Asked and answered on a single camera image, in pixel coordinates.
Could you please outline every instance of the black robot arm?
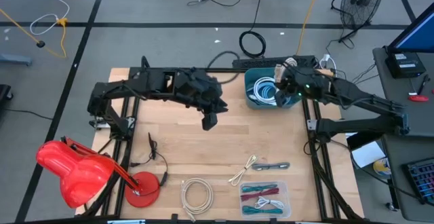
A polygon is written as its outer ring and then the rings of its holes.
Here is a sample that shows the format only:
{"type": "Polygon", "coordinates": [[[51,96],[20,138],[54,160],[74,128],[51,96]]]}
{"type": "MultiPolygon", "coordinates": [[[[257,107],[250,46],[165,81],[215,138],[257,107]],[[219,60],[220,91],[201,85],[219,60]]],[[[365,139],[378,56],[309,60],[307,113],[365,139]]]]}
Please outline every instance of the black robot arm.
{"type": "Polygon", "coordinates": [[[217,113],[228,111],[220,98],[222,88],[215,77],[203,69],[153,68],[142,58],[142,70],[128,80],[98,82],[90,96],[87,111],[102,117],[111,128],[111,138],[125,139],[130,136],[133,118],[123,119],[111,106],[116,98],[138,97],[142,100],[174,101],[187,108],[194,107],[204,115],[202,128],[209,130],[217,124],[217,113]]]}
{"type": "Polygon", "coordinates": [[[308,129],[315,131],[321,141],[330,142],[338,133],[358,132],[349,138],[350,147],[355,149],[380,138],[384,133],[405,135],[410,131],[403,105],[363,92],[347,80],[304,67],[286,67],[284,72],[276,72],[275,76],[279,88],[275,95],[278,106],[288,96],[303,96],[325,105],[333,103],[343,109],[355,105],[379,114],[374,119],[308,120],[308,129]]]}

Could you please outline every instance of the floor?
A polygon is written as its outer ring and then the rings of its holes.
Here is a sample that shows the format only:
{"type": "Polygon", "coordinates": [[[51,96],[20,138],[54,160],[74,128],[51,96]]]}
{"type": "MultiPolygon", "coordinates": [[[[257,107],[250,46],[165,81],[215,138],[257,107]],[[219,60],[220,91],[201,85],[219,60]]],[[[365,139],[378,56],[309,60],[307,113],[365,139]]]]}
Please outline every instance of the floor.
{"type": "MultiPolygon", "coordinates": [[[[15,95],[9,108],[55,116],[51,124],[30,114],[2,112],[0,223],[16,220],[35,167],[35,152],[46,138],[68,135],[84,145],[92,143],[94,131],[88,125],[91,118],[85,108],[93,85],[97,81],[106,81],[112,67],[138,66],[142,55],[146,55],[154,67],[204,67],[221,51],[241,53],[238,36],[250,26],[257,4],[257,0],[242,0],[235,7],[213,3],[187,7],[186,3],[194,0],[102,0],[94,7],[96,0],[65,1],[71,7],[68,15],[71,24],[65,41],[66,60],[37,48],[31,39],[0,16],[0,53],[20,54],[33,59],[31,67],[0,64],[0,83],[11,85],[15,95]]],[[[231,3],[235,0],[218,1],[231,3]]],[[[267,57],[295,53],[300,26],[310,1],[262,0],[257,22],[268,25],[255,30],[267,41],[267,57]]],[[[348,79],[354,78],[373,64],[373,48],[392,42],[403,26],[411,23],[411,12],[418,16],[433,1],[408,0],[406,9],[402,0],[382,0],[372,19],[373,26],[354,36],[354,49],[349,50],[338,43],[330,46],[338,68],[347,74],[348,79]]],[[[340,17],[330,10],[330,2],[316,1],[309,23],[317,25],[306,30],[300,54],[313,54],[320,58],[326,52],[329,40],[339,37],[340,17]]],[[[0,0],[0,3],[7,3],[0,7],[26,29],[30,22],[45,13],[60,15],[65,11],[65,6],[56,0],[0,0]]],[[[62,29],[55,27],[40,38],[47,46],[60,51],[61,35],[62,29]]],[[[246,39],[245,46],[252,52],[260,48],[254,39],[246,39]]],[[[231,62],[231,58],[224,57],[215,65],[230,67],[231,62]]],[[[371,71],[366,77],[375,74],[376,71],[371,71]]],[[[384,96],[378,78],[361,83],[359,87],[384,96]]],[[[373,114],[351,108],[342,111],[342,116],[355,119],[373,114]]],[[[391,200],[385,185],[363,172],[356,172],[356,177],[367,218],[411,223],[399,212],[390,212],[384,207],[384,203],[391,200]]],[[[56,177],[43,171],[26,221],[73,215],[73,210],[60,196],[58,184],[56,177]]]]}

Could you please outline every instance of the keyboard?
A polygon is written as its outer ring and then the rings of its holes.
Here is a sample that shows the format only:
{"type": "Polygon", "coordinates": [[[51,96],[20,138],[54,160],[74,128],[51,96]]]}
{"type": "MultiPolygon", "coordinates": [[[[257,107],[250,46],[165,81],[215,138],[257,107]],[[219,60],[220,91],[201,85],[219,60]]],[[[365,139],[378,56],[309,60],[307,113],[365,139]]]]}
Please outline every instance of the keyboard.
{"type": "Polygon", "coordinates": [[[415,194],[434,204],[434,158],[404,164],[402,168],[415,194]]]}
{"type": "Polygon", "coordinates": [[[276,64],[282,64],[289,57],[297,61],[299,67],[315,67],[317,66],[317,59],[314,55],[308,56],[285,56],[274,58],[249,58],[242,60],[232,61],[232,67],[238,69],[251,69],[251,68],[269,68],[275,67],[276,64]]]}

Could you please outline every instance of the green cable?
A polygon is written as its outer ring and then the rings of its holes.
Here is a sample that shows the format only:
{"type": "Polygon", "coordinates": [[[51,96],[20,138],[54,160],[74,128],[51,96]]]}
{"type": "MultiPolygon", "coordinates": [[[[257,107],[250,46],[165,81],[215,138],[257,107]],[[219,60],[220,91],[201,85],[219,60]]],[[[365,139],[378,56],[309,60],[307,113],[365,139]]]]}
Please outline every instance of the green cable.
{"type": "Polygon", "coordinates": [[[251,206],[243,206],[243,214],[258,214],[258,213],[283,214],[283,210],[279,208],[274,208],[270,210],[261,210],[251,206]]]}
{"type": "Polygon", "coordinates": [[[271,184],[271,185],[265,185],[265,186],[255,186],[255,187],[249,187],[245,186],[241,190],[243,193],[248,193],[251,191],[264,191],[265,189],[271,189],[277,187],[277,184],[271,184]]]}

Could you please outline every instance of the coiled white cable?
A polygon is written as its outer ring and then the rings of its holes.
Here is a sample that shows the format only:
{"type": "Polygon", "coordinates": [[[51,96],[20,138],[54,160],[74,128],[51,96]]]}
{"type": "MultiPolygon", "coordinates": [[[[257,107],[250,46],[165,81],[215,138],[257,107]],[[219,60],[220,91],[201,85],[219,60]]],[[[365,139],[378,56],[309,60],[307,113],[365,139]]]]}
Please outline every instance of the coiled white cable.
{"type": "Polygon", "coordinates": [[[268,91],[270,89],[276,89],[276,92],[279,91],[279,89],[277,89],[274,85],[275,80],[274,78],[271,77],[262,77],[258,80],[256,80],[254,86],[253,86],[253,94],[255,95],[255,97],[260,101],[263,102],[264,104],[267,105],[276,105],[276,99],[274,96],[272,96],[271,98],[265,98],[265,96],[267,95],[268,91]]]}
{"type": "Polygon", "coordinates": [[[245,163],[243,170],[240,170],[235,176],[233,176],[233,178],[229,179],[228,182],[231,183],[232,186],[238,185],[244,175],[244,172],[246,172],[246,170],[250,168],[252,164],[255,164],[256,160],[258,160],[258,157],[256,157],[256,155],[250,156],[247,163],[245,163]]]}
{"type": "Polygon", "coordinates": [[[184,181],[181,182],[182,207],[184,208],[185,212],[190,216],[190,219],[192,222],[196,221],[194,215],[195,214],[202,214],[205,211],[207,211],[211,207],[213,200],[214,200],[214,194],[212,192],[211,185],[207,181],[200,179],[200,178],[192,178],[192,179],[189,179],[185,182],[184,181]],[[189,187],[195,183],[202,184],[206,188],[206,201],[203,204],[201,204],[200,206],[191,206],[187,202],[187,198],[186,198],[187,191],[189,190],[189,187]]]}
{"type": "Polygon", "coordinates": [[[266,204],[272,204],[274,206],[276,206],[276,208],[279,208],[281,210],[283,210],[283,208],[285,208],[285,205],[277,200],[268,200],[262,196],[259,196],[258,201],[255,203],[255,208],[259,209],[264,207],[264,205],[266,204]]]}
{"type": "MultiPolygon", "coordinates": [[[[65,13],[65,15],[63,15],[63,17],[61,17],[61,18],[65,18],[66,17],[66,15],[68,15],[68,13],[69,13],[69,5],[65,2],[65,1],[63,1],[63,0],[59,0],[60,2],[62,2],[63,4],[65,4],[66,5],[66,7],[67,7],[67,9],[66,9],[66,13],[65,13]]],[[[33,21],[31,24],[30,24],[30,32],[32,33],[32,34],[34,34],[34,35],[42,35],[42,34],[44,34],[44,33],[46,33],[47,31],[49,31],[49,30],[51,30],[56,24],[57,24],[57,21],[59,20],[59,17],[57,17],[57,15],[55,15],[55,14],[46,14],[46,15],[44,15],[44,16],[41,16],[41,17],[39,17],[38,19],[36,19],[35,21],[33,21]],[[33,32],[33,25],[35,25],[35,23],[36,22],[38,22],[38,21],[40,21],[40,20],[42,20],[43,18],[45,18],[45,17],[48,17],[48,16],[54,16],[55,18],[56,18],[56,21],[50,26],[50,27],[48,27],[46,30],[44,30],[43,32],[41,32],[41,33],[35,33],[35,32],[33,32]]]]}

